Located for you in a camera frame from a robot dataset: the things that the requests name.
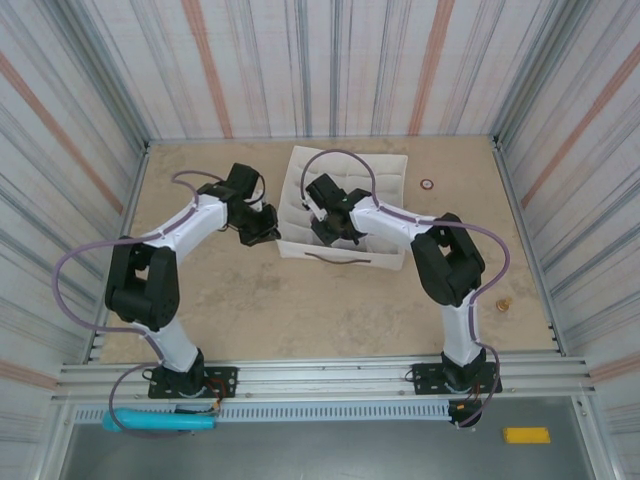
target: striped wall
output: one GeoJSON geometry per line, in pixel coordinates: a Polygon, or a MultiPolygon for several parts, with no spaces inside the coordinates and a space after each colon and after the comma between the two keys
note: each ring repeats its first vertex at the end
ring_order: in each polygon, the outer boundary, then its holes
{"type": "Polygon", "coordinates": [[[70,0],[153,139],[489,133],[564,0],[70,0]]]}
{"type": "Polygon", "coordinates": [[[640,478],[640,2],[589,2],[508,169],[571,353],[585,355],[628,478],[640,478]]]}
{"type": "MultiPolygon", "coordinates": [[[[118,233],[141,151],[63,27],[52,2],[0,2],[3,480],[26,478],[60,365],[81,360],[88,336],[53,301],[53,264],[118,233]]],[[[84,255],[61,279],[66,300],[89,320],[108,255],[84,255]]]]}

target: orange stripe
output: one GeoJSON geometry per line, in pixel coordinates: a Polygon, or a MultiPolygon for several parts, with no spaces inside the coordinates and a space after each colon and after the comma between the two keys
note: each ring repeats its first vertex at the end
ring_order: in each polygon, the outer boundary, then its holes
{"type": "Polygon", "coordinates": [[[524,196],[524,198],[522,199],[522,206],[524,208],[527,208],[527,205],[529,205],[531,199],[540,189],[542,184],[547,181],[556,167],[560,164],[564,157],[567,156],[567,153],[569,153],[578,139],[582,136],[589,124],[602,111],[607,103],[609,103],[611,98],[620,89],[622,84],[627,80],[627,78],[629,78],[629,75],[633,73],[635,68],[638,66],[638,63],[640,63],[640,43],[636,45],[636,48],[634,48],[629,56],[625,59],[625,61],[622,62],[620,68],[618,68],[618,70],[613,75],[613,77],[611,77],[611,80],[609,80],[602,92],[600,92],[598,98],[596,98],[596,100],[593,102],[593,105],[591,105],[591,108],[589,109],[587,114],[582,118],[582,120],[580,120],[580,123],[560,146],[560,149],[556,152],[549,164],[536,179],[531,189],[524,196]]]}
{"type": "Polygon", "coordinates": [[[409,122],[409,135],[418,135],[422,129],[422,119],[424,111],[427,108],[427,101],[433,86],[433,80],[436,76],[438,63],[440,63],[440,55],[444,40],[447,37],[447,28],[449,27],[449,19],[453,11],[455,0],[439,0],[436,7],[436,14],[429,32],[427,40],[427,49],[422,59],[422,70],[420,71],[420,80],[418,81],[418,91],[413,103],[413,113],[409,122]]]}
{"type": "Polygon", "coordinates": [[[47,390],[55,390],[58,385],[58,380],[54,377],[15,363],[5,362],[4,360],[0,360],[0,378],[33,385],[34,387],[46,388],[47,390]]]}
{"type": "Polygon", "coordinates": [[[216,113],[218,114],[222,134],[224,135],[224,138],[233,138],[231,120],[229,119],[229,113],[227,112],[227,106],[224,101],[222,84],[220,83],[218,69],[213,61],[213,54],[211,53],[211,47],[209,46],[209,41],[207,39],[207,27],[204,24],[204,15],[202,13],[200,0],[182,0],[182,8],[187,16],[187,21],[191,28],[191,34],[196,40],[196,45],[198,46],[200,60],[202,61],[204,73],[207,77],[207,85],[209,86],[209,92],[213,99],[213,105],[216,107],[216,113]]]}
{"type": "Polygon", "coordinates": [[[71,137],[67,135],[56,119],[53,118],[53,115],[49,113],[38,97],[36,97],[35,93],[33,93],[18,71],[2,52],[0,52],[0,71],[2,71],[4,77],[9,81],[11,86],[16,89],[24,101],[27,102],[34,113],[38,115],[40,121],[45,127],[47,127],[58,143],[62,145],[71,158],[75,160],[82,171],[89,177],[91,182],[98,188],[98,190],[100,190],[100,193],[102,193],[104,198],[107,199],[109,204],[118,213],[122,213],[123,207],[118,198],[111,191],[108,185],[100,178],[93,167],[91,167],[87,159],[82,155],[80,149],[73,143],[71,137]]]}
{"type": "Polygon", "coordinates": [[[640,353],[627,355],[620,360],[606,363],[598,368],[594,368],[590,373],[591,380],[594,383],[600,383],[633,372],[640,372],[640,353]]]}

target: yellow object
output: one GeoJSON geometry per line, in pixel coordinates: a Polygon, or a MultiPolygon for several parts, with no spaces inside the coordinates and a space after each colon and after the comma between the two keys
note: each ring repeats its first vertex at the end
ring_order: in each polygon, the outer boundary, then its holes
{"type": "Polygon", "coordinates": [[[504,441],[507,443],[551,443],[551,435],[545,427],[508,427],[503,433],[504,441]]]}
{"type": "Polygon", "coordinates": [[[501,312],[506,312],[509,310],[509,307],[513,303],[513,299],[511,297],[503,298],[496,302],[496,308],[501,312]]]}

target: grey floor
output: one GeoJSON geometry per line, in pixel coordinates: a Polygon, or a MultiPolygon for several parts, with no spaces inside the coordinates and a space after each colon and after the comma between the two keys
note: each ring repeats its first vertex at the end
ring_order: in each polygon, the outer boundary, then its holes
{"type": "Polygon", "coordinates": [[[73,433],[63,479],[593,478],[569,399],[496,400],[475,432],[445,422],[225,424],[171,440],[98,425],[73,433]],[[507,445],[507,426],[544,426],[550,445],[507,445]]]}

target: screw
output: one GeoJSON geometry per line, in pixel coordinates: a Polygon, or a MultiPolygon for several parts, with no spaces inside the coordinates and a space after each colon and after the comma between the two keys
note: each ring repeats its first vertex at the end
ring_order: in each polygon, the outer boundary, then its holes
{"type": "Polygon", "coordinates": [[[496,308],[501,312],[506,312],[509,310],[509,307],[513,303],[513,299],[511,297],[502,298],[496,302],[496,308]]]}

